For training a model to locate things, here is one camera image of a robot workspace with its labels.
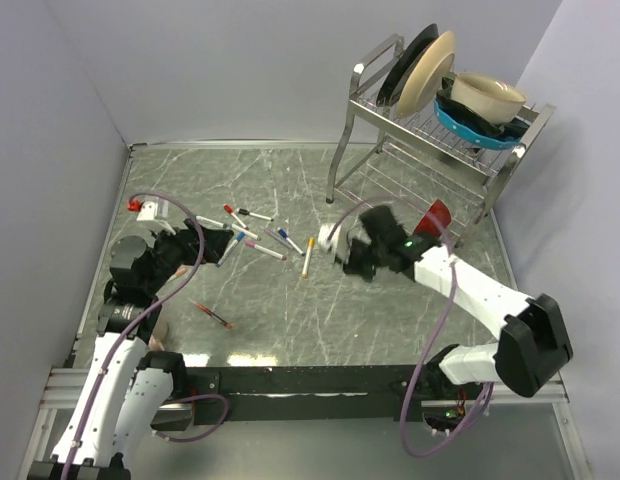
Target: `metal dish rack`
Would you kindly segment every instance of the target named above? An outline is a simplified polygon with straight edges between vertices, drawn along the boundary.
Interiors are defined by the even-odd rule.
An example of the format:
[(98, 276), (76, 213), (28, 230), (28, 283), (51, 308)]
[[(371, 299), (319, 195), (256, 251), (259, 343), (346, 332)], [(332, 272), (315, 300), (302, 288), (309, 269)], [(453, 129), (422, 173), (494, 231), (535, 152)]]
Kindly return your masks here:
[[(353, 192), (355, 188), (345, 184), (349, 179), (359, 177), (360, 181), (374, 183), (384, 194), (409, 200), (412, 208), (422, 214), (434, 198), (431, 195), (427, 199), (422, 194), (425, 179), (434, 188), (433, 192), (446, 192), (448, 201), (445, 203), (453, 217), (448, 230), (455, 240), (455, 246), (461, 247), (472, 236), (476, 225), (490, 212), (555, 107), (547, 104), (540, 109), (535, 109), (536, 104), (522, 107), (518, 117), (529, 128), (517, 146), (502, 151), (478, 148), (454, 135), (437, 121), (432, 102), (415, 115), (398, 119), (394, 106), (378, 107), (375, 100), (377, 85), (397, 63), (403, 53), (403, 46), (403, 37), (394, 34), (354, 67), (350, 79), (346, 124), (328, 172), (326, 201), (334, 201), (335, 189), (353, 201), (360, 201), (360, 196)], [(392, 48), (392, 59), (361, 83), (364, 72), (368, 73), (368, 67), (374, 63), (380, 64), (377, 60)], [(449, 76), (454, 78), (455, 75), (451, 72)], [(379, 129), (377, 143), (337, 180), (337, 170), (350, 141), (355, 116)], [(397, 175), (393, 178), (389, 172), (391, 169), (384, 168), (390, 162), (395, 165), (395, 169), (396, 165), (403, 168), (400, 178), (396, 178)], [(411, 179), (421, 179), (421, 185), (417, 182), (415, 188), (410, 183)]]

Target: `bowl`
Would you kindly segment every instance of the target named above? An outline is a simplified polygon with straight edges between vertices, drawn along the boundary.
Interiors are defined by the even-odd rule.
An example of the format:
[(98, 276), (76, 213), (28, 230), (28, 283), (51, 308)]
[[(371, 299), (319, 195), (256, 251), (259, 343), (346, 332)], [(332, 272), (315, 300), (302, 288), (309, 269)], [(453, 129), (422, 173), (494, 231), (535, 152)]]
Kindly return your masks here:
[(459, 73), (450, 98), (493, 125), (510, 122), (526, 103), (525, 94), (507, 83), (481, 73)]

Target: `red connector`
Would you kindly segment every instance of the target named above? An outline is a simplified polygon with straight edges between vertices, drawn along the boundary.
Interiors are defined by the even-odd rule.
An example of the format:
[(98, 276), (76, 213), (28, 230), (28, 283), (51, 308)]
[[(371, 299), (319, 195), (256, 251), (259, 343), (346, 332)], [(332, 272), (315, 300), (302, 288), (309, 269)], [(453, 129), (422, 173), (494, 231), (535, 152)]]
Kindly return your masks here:
[(140, 212), (142, 206), (143, 203), (138, 198), (135, 198), (132, 201), (128, 201), (128, 210), (130, 210), (131, 212)]

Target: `gray marble surface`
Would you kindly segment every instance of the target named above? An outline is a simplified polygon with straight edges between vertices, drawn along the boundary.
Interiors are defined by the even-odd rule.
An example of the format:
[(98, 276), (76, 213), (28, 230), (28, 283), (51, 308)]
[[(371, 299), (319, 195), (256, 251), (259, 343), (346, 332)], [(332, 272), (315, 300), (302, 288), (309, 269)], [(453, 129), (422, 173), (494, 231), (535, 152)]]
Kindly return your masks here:
[[(346, 151), (341, 172), (367, 150)], [(353, 196), (369, 198), (393, 191), (400, 196), (417, 193), (423, 201), (441, 198), (459, 217), (467, 203), (453, 186), (435, 183), (413, 167), (391, 162), (386, 154), (344, 184), (325, 202), (328, 165), (334, 149), (140, 149), (133, 152), (124, 197), (117, 212), (108, 248), (122, 236), (137, 234), (150, 240), (124, 205), (137, 190), (157, 190), (175, 196), (196, 214), (221, 221), (230, 217), (222, 205), (244, 207), (276, 217), (271, 227), (282, 226), (305, 247), (321, 223), (334, 222), (354, 205)], [(399, 179), (404, 187), (398, 187)], [(403, 205), (394, 207), (406, 225), (420, 214)], [(173, 225), (183, 220), (171, 209)], [(354, 225), (354, 218), (348, 220)], [(249, 218), (259, 231), (266, 222)], [(283, 262), (240, 245), (221, 267), (203, 266), (193, 281), (161, 313), (169, 324), (165, 346), (184, 354), (189, 366), (225, 365), (390, 365), (414, 363), (443, 309), (445, 299), (407, 281), (380, 271), (367, 284), (345, 276), (332, 258), (315, 250), (307, 279), (301, 278), (303, 258), (285, 251), (263, 235), (261, 244), (286, 253)], [(459, 255), (507, 283), (504, 253), (488, 218)], [(75, 367), (92, 356), (101, 292), (108, 279), (108, 262), (99, 280), (81, 336)], [(167, 285), (162, 293), (173, 288)], [(227, 330), (198, 310), (201, 302), (234, 325)], [(490, 340), (483, 326), (455, 307), (433, 353), (450, 343), (474, 345)]]

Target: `wire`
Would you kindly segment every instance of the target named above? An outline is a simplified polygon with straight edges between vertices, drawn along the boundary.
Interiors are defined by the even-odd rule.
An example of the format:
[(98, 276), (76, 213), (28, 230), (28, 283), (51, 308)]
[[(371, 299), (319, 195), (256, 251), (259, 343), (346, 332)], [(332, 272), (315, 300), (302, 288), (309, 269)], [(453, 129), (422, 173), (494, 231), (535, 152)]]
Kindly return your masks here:
[(94, 384), (92, 385), (92, 389), (90, 390), (90, 394), (88, 395), (88, 399), (86, 400), (85, 406), (83, 407), (83, 412), (81, 413), (81, 416), (79, 417), (79, 422), (77, 424), (77, 428), (75, 430), (75, 434), (72, 439), (73, 446), (71, 446), (70, 450), (68, 451), (68, 457), (66, 458), (65, 464), (63, 466), (63, 470), (61, 471), (61, 480), (68, 479), (68, 474), (70, 473), (70, 467), (72, 466), (72, 462), (74, 461), (74, 458), (77, 454), (77, 450), (79, 448), (78, 446), (80, 445), (80, 442), (81, 442), (81, 437), (83, 436), (86, 425), (88, 423), (88, 419), (90, 418), (90, 412), (92, 411), (94, 403), (97, 399), (97, 395), (99, 393), (99, 389), (101, 388), (101, 384), (103, 383), (103, 378), (105, 377), (105, 374), (108, 371), (110, 362), (112, 362), (112, 359), (114, 358), (114, 355), (117, 349), (121, 346), (121, 344), (126, 339), (128, 334), (132, 330), (134, 330), (137, 327), (137, 325), (143, 321), (144, 318), (146, 318), (150, 313), (152, 313), (154, 310), (159, 308), (161, 305), (163, 305), (165, 302), (170, 300), (172, 297), (174, 297), (183, 287), (185, 287), (188, 284), (188, 282), (190, 282), (190, 280), (192, 280), (192, 277), (194, 277), (195, 273), (197, 273), (197, 269), (201, 265), (201, 262), (203, 262), (203, 251), (204, 251), (205, 238), (203, 237), (203, 230), (201, 229), (201, 226), (199, 225), (199, 222), (197, 221), (196, 216), (184, 204), (162, 193), (136, 192), (130, 196), (130, 198), (128, 199), (128, 202), (132, 202), (135, 198), (142, 196), (142, 195), (161, 198), (173, 204), (174, 206), (178, 207), (183, 213), (185, 213), (185, 215), (190, 220), (192, 220), (194, 228), (197, 232), (197, 236), (199, 237), (199, 251), (197, 253), (197, 258), (194, 262), (194, 265), (190, 269), (190, 272), (188, 273), (186, 278), (179, 285), (177, 285), (174, 288), (174, 290), (168, 293), (165, 297), (151, 304), (148, 308), (146, 308), (143, 312), (141, 312), (134, 320), (132, 320), (128, 324), (128, 326), (121, 332), (121, 334), (117, 337), (117, 339), (112, 344), (112, 347), (110, 348), (110, 350), (104, 357), (103, 363), (101, 364), (101, 373), (97, 375), (97, 378), (95, 379)]
[(223, 395), (219, 395), (218, 393), (205, 393), (203, 395), (195, 395), (194, 397), (182, 398), (180, 400), (171, 400), (169, 402), (166, 402), (164, 405), (172, 405), (173, 403), (197, 402), (199, 400), (207, 400), (207, 399), (217, 399), (217, 400), (221, 400), (221, 402), (223, 403), (223, 413), (219, 417), (219, 420), (217, 420), (217, 423), (215, 423), (211, 428), (209, 428), (208, 430), (206, 430), (200, 435), (196, 435), (190, 438), (170, 437), (163, 432), (156, 432), (157, 436), (160, 438), (163, 438), (164, 440), (168, 440), (170, 442), (190, 443), (190, 442), (196, 442), (197, 440), (206, 438), (207, 436), (214, 433), (223, 424), (223, 421), (226, 419), (226, 417), (228, 416), (228, 412), (230, 411), (230, 402)]
[[(341, 218), (337, 220), (337, 222), (334, 224), (334, 227), (332, 227), (332, 231), (328, 235), (328, 241), (332, 239), (332, 236), (337, 231), (337, 228), (339, 227), (339, 225), (341, 225), (341, 223), (343, 223), (343, 221), (348, 216), (352, 215), (361, 206), (370, 205), (372, 203), (377, 203), (380, 201), (388, 201), (388, 200), (390, 201), (400, 200), (400, 201), (405, 202), (406, 204), (408, 204), (409, 206), (413, 208), (417, 208), (415, 205), (413, 205), (412, 203), (410, 203), (408, 200), (404, 198), (393, 197), (390, 195), (380, 195), (377, 197), (372, 197), (366, 200), (362, 200), (361, 202), (356, 204), (354, 207), (344, 212), (343, 215), (341, 215)], [(446, 231), (445, 227), (441, 224), (439, 219), (433, 214), (431, 214), (430, 212), (425, 212), (425, 216), (434, 223), (434, 225), (437, 227), (437, 230), (439, 230), (439, 232), (441, 233), (441, 240), (443, 241), (443, 244), (445, 245), (446, 250), (448, 251), (448, 256), (451, 256), (452, 255), (452, 243), (450, 242), (450, 238), (449, 238), (448, 232)], [(438, 445), (430, 448), (429, 450), (426, 450), (423, 452), (414, 450), (411, 447), (410, 443), (408, 442), (407, 416), (408, 416), (408, 411), (410, 410), (410, 403), (412, 401), (412, 395), (414, 394), (414, 390), (417, 386), (417, 380), (419, 379), (421, 370), (423, 369), (423, 366), (426, 363), (426, 359), (428, 358), (428, 355), (430, 354), (430, 350), (432, 350), (432, 346), (434, 345), (435, 340), (441, 333), (441, 330), (443, 329), (443, 326), (445, 325), (446, 320), (448, 319), (448, 316), (450, 315), (450, 311), (452, 310), (452, 306), (454, 305), (454, 296), (456, 295), (457, 289), (459, 286), (459, 282), (457, 279), (457, 269), (455, 268), (454, 262), (450, 262), (450, 271), (452, 275), (452, 279), (451, 279), (452, 281), (450, 285), (450, 293), (448, 294), (448, 300), (446, 302), (446, 306), (443, 312), (441, 313), (441, 315), (439, 316), (439, 320), (437, 320), (437, 323), (435, 325), (432, 335), (430, 336), (430, 339), (428, 340), (428, 342), (426, 343), (426, 346), (421, 352), (419, 361), (414, 367), (414, 371), (412, 372), (412, 377), (410, 378), (410, 382), (408, 383), (408, 388), (406, 389), (406, 394), (405, 394), (405, 397), (403, 398), (403, 403), (401, 405), (401, 414), (399, 417), (399, 434), (401, 438), (401, 445), (403, 446), (404, 450), (408, 453), (408, 455), (411, 455), (416, 458), (429, 457), (431, 455), (434, 455), (440, 452), (444, 447), (449, 445), (450, 442), (452, 442), (457, 437), (457, 435), (459, 435), (464, 430), (467, 430), (468, 428), (470, 428), (481, 417), (481, 415), (488, 408), (488, 404), (492, 397), (493, 384), (492, 383), (484, 384), (483, 389), (481, 390), (481, 393), (479, 393), (479, 396), (477, 397), (474, 404), (470, 408), (470, 411), (468, 412), (466, 416), (464, 416), (461, 422), (459, 422), (459, 425), (457, 425), (457, 428), (454, 429), (454, 431), (450, 434), (449, 437), (446, 437), (445, 440), (443, 440)]]

